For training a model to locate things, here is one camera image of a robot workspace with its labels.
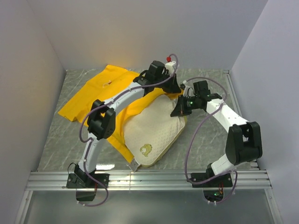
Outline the yellow printed pillowcase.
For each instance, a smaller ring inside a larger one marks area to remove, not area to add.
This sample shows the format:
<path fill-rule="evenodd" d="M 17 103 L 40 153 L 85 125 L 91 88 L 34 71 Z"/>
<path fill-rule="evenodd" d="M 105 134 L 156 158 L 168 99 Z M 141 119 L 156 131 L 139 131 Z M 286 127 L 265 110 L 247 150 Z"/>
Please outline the yellow printed pillowcase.
<path fill-rule="evenodd" d="M 58 112 L 59 115 L 69 121 L 82 122 L 92 108 L 95 100 L 105 101 L 124 90 L 129 86 L 137 72 L 129 71 L 118 66 L 107 65 L 105 69 L 91 78 L 86 84 L 72 97 L 66 105 Z M 127 108 L 116 116 L 115 131 L 107 141 L 124 157 L 127 162 L 131 162 L 133 154 L 125 146 L 123 128 L 125 122 L 138 115 L 150 105 L 157 97 L 164 95 L 165 92 L 160 88 L 147 94 L 145 97 L 134 101 Z"/>

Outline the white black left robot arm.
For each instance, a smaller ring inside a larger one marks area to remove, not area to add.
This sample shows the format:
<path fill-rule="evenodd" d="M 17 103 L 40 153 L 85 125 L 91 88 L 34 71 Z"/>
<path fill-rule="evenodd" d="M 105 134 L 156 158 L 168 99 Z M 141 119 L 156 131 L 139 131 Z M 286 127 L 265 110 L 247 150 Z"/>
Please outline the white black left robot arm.
<path fill-rule="evenodd" d="M 88 138 L 82 140 L 86 144 L 80 161 L 75 165 L 73 173 L 68 176 L 69 188 L 92 188 L 100 185 L 106 188 L 96 178 L 96 160 L 99 146 L 102 146 L 116 128 L 116 116 L 131 103 L 143 98 L 155 88 L 166 93 L 180 93 L 176 80 L 178 60 L 168 58 L 167 63 L 153 61 L 147 70 L 141 72 L 124 90 L 115 96 L 104 100 L 95 100 L 90 112 L 83 119 L 88 124 Z"/>

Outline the cream dotted foam pillow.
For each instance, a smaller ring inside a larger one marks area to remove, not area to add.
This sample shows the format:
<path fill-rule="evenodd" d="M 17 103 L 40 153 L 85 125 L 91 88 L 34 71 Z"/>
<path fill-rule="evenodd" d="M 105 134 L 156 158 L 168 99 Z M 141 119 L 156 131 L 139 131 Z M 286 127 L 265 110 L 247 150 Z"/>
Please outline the cream dotted foam pillow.
<path fill-rule="evenodd" d="M 171 117 L 176 103 L 161 95 L 124 126 L 125 145 L 133 155 L 128 167 L 133 172 L 155 164 L 182 133 L 186 119 Z"/>

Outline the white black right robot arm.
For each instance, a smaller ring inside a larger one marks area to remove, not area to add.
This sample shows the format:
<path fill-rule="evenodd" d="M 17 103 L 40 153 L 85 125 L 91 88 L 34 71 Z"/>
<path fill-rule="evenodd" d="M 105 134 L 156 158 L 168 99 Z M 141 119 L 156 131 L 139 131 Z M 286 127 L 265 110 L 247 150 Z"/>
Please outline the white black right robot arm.
<path fill-rule="evenodd" d="M 193 110 L 204 110 L 208 115 L 197 126 L 198 131 L 203 124 L 214 117 L 228 133 L 225 153 L 218 160 L 209 164 L 206 170 L 206 179 L 202 181 L 187 177 L 193 185 L 208 183 L 217 186 L 222 176 L 234 171 L 239 165 L 251 162 L 262 157 L 261 129 L 257 122 L 249 122 L 226 104 L 227 96 L 221 97 L 218 93 L 211 93 L 208 88 L 208 78 L 189 86 L 185 80 L 181 87 L 183 94 L 178 97 L 177 104 L 171 117 L 184 117 Z"/>

